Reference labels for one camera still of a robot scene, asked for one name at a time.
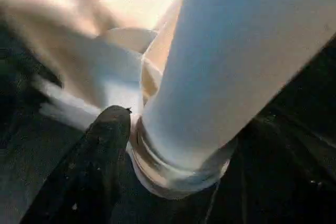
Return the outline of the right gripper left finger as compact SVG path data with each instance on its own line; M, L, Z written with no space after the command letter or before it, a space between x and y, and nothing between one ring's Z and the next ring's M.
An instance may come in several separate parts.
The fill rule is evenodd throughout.
M103 110L47 177L21 223L109 223L131 113L118 105Z

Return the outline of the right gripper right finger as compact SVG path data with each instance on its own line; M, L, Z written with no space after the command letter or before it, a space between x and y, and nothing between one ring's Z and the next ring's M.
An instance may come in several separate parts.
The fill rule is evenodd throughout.
M258 115L238 134L243 223L335 223L335 122Z

